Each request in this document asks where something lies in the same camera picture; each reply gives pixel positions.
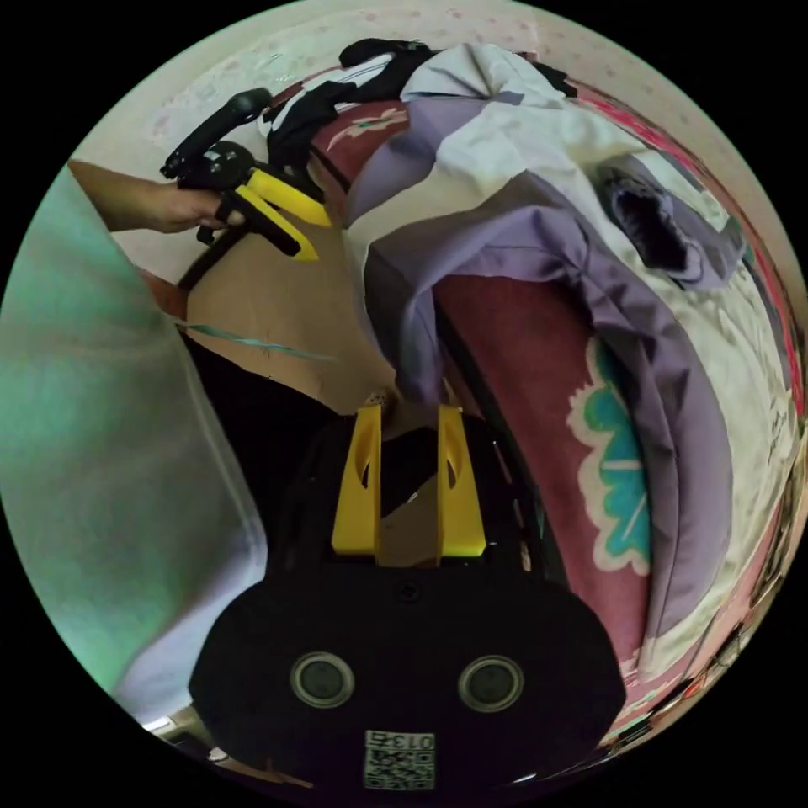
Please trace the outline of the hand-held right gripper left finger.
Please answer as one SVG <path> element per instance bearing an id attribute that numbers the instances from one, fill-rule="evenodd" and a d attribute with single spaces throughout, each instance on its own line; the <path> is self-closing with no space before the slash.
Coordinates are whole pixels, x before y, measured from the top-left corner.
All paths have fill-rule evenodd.
<path id="1" fill-rule="evenodd" d="M 376 556 L 380 547 L 381 406 L 357 411 L 332 530 L 338 556 Z"/>

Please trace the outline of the person's left hand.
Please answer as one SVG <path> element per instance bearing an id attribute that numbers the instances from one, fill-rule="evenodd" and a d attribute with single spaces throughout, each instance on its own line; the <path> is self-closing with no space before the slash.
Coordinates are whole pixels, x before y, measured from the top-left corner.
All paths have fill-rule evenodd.
<path id="1" fill-rule="evenodd" d="M 149 183 L 143 191 L 141 224 L 144 229 L 175 234 L 207 227 L 219 231 L 246 223 L 244 215 L 232 210 L 221 213 L 224 199 L 205 189 L 181 189 L 175 183 Z"/>

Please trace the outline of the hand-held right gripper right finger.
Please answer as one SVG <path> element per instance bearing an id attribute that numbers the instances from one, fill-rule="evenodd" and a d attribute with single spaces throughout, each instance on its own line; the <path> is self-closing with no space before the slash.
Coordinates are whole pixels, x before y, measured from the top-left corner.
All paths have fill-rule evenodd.
<path id="1" fill-rule="evenodd" d="M 460 409 L 438 413 L 437 514 L 441 558 L 480 558 L 486 535 Z"/>

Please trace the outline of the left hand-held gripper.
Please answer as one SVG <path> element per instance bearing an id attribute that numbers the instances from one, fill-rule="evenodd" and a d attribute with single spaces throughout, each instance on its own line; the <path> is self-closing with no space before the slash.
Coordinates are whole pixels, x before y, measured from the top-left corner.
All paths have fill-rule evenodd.
<path id="1" fill-rule="evenodd" d="M 176 150 L 162 167 L 166 178 L 181 189 L 205 189 L 220 194 L 221 213 L 238 211 L 241 226 L 226 226 L 216 233 L 199 227 L 196 238 L 204 252 L 178 282 L 181 290 L 192 290 L 213 266 L 245 236 L 261 236 L 280 253 L 296 261 L 317 261 L 310 240 L 295 226 L 298 221 L 330 227 L 331 218 L 316 185 L 302 183 L 302 173 L 289 167 L 275 167 L 259 161 L 245 146 L 219 141 L 194 155 Z"/>

